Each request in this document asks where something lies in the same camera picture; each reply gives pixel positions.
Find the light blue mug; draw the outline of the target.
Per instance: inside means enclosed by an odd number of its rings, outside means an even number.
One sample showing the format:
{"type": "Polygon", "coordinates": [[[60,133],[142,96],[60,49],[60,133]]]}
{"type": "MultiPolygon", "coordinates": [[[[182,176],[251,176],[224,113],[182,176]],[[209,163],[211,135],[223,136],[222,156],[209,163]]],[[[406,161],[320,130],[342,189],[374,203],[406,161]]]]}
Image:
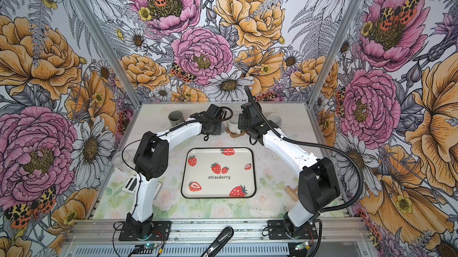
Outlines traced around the light blue mug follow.
{"type": "Polygon", "coordinates": [[[281,127],[281,124],[282,124],[282,118],[280,115],[278,114],[270,114],[268,116],[268,120],[272,121],[273,123],[275,123],[278,127],[281,127]]]}

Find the grey metal mug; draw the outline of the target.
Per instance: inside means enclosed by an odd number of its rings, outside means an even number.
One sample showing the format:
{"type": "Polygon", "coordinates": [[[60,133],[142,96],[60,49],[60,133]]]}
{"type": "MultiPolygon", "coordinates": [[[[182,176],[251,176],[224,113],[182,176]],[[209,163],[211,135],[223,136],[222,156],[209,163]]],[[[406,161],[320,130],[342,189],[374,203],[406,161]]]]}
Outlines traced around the grey metal mug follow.
{"type": "Polygon", "coordinates": [[[170,130],[173,131],[175,129],[178,129],[179,127],[183,126],[186,124],[186,121],[184,119],[183,113],[181,111],[175,110],[170,112],[168,115],[168,119],[171,123],[171,128],[170,130]]]}

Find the cork paw print coaster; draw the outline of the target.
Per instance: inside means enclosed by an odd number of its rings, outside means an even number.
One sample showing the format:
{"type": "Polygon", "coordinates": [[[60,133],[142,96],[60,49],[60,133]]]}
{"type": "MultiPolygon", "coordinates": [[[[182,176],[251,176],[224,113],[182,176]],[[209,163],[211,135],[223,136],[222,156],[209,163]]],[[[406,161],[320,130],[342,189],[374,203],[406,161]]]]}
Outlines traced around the cork paw print coaster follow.
{"type": "Polygon", "coordinates": [[[235,133],[229,132],[229,135],[231,136],[231,138],[239,138],[241,136],[244,136],[245,132],[241,132],[239,134],[235,134],[235,133]]]}

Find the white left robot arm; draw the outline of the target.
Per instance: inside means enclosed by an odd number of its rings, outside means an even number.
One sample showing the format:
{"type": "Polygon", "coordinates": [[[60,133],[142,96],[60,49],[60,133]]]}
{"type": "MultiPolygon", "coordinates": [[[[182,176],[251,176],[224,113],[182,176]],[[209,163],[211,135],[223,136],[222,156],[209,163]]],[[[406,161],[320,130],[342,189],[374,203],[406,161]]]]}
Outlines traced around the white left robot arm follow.
{"type": "Polygon", "coordinates": [[[138,187],[125,221],[132,235],[145,240],[153,232],[154,194],[159,178],[168,168],[169,152],[194,136],[219,135],[226,117],[226,110],[212,104],[206,111],[195,113],[164,132],[144,133],[133,157],[138,187]]]}

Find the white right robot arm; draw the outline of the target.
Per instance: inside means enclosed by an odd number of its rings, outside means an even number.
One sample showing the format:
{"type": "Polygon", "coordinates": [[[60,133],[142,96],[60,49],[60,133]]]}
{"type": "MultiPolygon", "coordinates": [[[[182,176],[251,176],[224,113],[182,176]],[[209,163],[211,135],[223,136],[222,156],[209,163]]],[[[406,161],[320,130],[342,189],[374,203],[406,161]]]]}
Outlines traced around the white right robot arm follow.
{"type": "Polygon", "coordinates": [[[298,201],[284,216],[285,231],[291,236],[315,220],[323,209],[340,196],[333,163],[317,158],[289,139],[276,123],[265,118],[255,102],[241,106],[239,129],[278,155],[298,174],[298,201]]]}

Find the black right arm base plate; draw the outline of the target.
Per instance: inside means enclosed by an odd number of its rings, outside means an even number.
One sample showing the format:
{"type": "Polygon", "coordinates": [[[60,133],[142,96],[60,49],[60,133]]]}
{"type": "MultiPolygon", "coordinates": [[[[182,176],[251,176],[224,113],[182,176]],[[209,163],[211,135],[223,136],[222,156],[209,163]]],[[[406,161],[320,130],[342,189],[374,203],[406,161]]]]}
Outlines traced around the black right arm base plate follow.
{"type": "Polygon", "coordinates": [[[315,224],[305,223],[301,229],[289,234],[283,221],[268,220],[267,226],[262,230],[262,236],[270,240],[312,240],[318,238],[318,229],[315,224]]]}

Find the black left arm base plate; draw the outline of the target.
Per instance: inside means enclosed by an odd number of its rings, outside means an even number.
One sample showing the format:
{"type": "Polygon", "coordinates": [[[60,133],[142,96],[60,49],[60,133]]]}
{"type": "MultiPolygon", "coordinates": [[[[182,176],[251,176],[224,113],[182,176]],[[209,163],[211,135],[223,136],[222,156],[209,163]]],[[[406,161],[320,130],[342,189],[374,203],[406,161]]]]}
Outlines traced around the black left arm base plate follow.
{"type": "Polygon", "coordinates": [[[142,224],[124,223],[119,241],[168,241],[171,232],[170,221],[146,221],[142,224]]]}

